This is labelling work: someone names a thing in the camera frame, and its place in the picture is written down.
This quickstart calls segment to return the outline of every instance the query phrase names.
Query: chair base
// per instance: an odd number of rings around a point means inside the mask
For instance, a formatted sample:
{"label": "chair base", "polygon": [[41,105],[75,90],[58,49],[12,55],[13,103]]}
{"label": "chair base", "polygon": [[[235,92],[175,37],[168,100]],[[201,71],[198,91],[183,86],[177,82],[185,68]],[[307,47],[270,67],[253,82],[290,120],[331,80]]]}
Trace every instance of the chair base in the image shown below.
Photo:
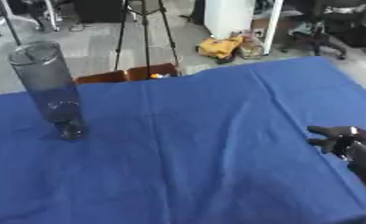
{"label": "chair base", "polygon": [[282,53],[287,53],[289,49],[293,48],[299,43],[309,44],[313,48],[315,56],[320,56],[320,48],[326,46],[340,52],[338,59],[344,60],[347,57],[347,50],[337,44],[330,42],[330,37],[326,33],[320,34],[306,34],[296,31],[292,34],[287,43],[281,48]]}

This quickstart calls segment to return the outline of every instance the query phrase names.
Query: cup rim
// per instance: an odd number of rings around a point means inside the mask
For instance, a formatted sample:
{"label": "cup rim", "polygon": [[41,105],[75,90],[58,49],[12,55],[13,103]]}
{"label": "cup rim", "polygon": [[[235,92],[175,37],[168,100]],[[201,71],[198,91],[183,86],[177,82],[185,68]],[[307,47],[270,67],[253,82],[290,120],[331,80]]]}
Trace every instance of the cup rim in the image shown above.
{"label": "cup rim", "polygon": [[[42,59],[36,59],[34,61],[31,61],[31,62],[28,62],[28,63],[19,63],[19,62],[16,62],[13,60],[13,56],[20,52],[20,51],[23,51],[24,49],[26,49],[27,47],[30,47],[30,46],[34,46],[34,45],[40,45],[40,44],[48,44],[50,45],[53,49],[55,49],[54,52],[52,52],[50,55],[47,55],[45,56],[44,58]],[[29,65],[34,65],[34,64],[37,64],[39,62],[45,62],[45,61],[48,61],[50,59],[53,59],[54,57],[56,57],[58,54],[59,54],[59,49],[60,49],[60,45],[54,41],[47,41],[47,40],[40,40],[40,41],[35,41],[35,42],[31,42],[31,43],[26,43],[24,45],[20,45],[18,46],[14,52],[11,52],[9,54],[9,62],[11,65],[13,66],[29,66]]]}

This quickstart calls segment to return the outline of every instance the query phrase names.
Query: robotic hand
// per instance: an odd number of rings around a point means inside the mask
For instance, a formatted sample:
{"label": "robotic hand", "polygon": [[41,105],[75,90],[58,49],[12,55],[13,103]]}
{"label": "robotic hand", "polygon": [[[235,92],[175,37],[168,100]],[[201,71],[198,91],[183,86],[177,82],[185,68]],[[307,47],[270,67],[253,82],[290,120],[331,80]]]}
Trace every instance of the robotic hand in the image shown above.
{"label": "robotic hand", "polygon": [[331,152],[348,161],[348,168],[366,185],[366,130],[353,126],[308,126],[307,129],[325,137],[307,139],[311,145],[321,147],[323,154]]}

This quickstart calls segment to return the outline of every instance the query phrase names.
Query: white cabinet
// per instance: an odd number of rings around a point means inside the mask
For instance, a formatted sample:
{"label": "white cabinet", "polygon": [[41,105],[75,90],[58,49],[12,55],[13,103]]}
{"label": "white cabinet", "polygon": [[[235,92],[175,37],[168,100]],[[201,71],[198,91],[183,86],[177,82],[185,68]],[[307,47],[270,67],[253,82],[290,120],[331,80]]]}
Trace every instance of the white cabinet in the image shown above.
{"label": "white cabinet", "polygon": [[249,30],[256,0],[206,0],[205,26],[216,39]]}

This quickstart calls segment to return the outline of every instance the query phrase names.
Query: tripod leg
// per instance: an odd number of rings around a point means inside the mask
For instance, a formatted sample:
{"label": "tripod leg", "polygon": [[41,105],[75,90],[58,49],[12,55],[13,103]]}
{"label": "tripod leg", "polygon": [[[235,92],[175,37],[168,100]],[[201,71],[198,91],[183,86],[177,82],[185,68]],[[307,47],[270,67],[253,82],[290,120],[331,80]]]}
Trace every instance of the tripod leg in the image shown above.
{"label": "tripod leg", "polygon": [[21,41],[19,40],[16,30],[14,29],[14,26],[11,23],[11,21],[7,15],[7,11],[4,8],[4,3],[2,3],[1,0],[0,0],[0,11],[2,12],[2,15],[4,16],[4,20],[6,21],[6,24],[9,26],[11,35],[13,36],[14,40],[16,41],[17,46],[21,46]]}
{"label": "tripod leg", "polygon": [[173,58],[175,59],[175,66],[176,67],[179,67],[178,54],[176,53],[176,44],[173,41],[172,33],[171,33],[171,28],[170,28],[170,26],[168,24],[168,19],[166,18],[166,14],[165,14],[166,13],[166,9],[165,9],[163,0],[158,0],[158,4],[159,4],[160,9],[161,9],[161,15],[163,15],[163,20],[164,20],[164,25],[165,25],[166,33],[168,35],[169,43],[171,45]]}
{"label": "tripod leg", "polygon": [[117,67],[119,65],[120,60],[120,53],[122,51],[122,43],[123,43],[123,37],[124,37],[124,28],[126,26],[126,20],[127,20],[127,12],[129,11],[129,0],[124,0],[124,6],[122,8],[122,24],[120,26],[120,34],[119,34],[119,43],[117,44],[116,49],[116,60],[115,60],[115,71],[117,70]]}
{"label": "tripod leg", "polygon": [[142,25],[144,26],[144,52],[146,56],[146,72],[147,77],[151,77],[151,59],[149,55],[149,36],[148,36],[148,17],[147,17],[147,10],[146,10],[146,1],[141,0],[142,3]]}

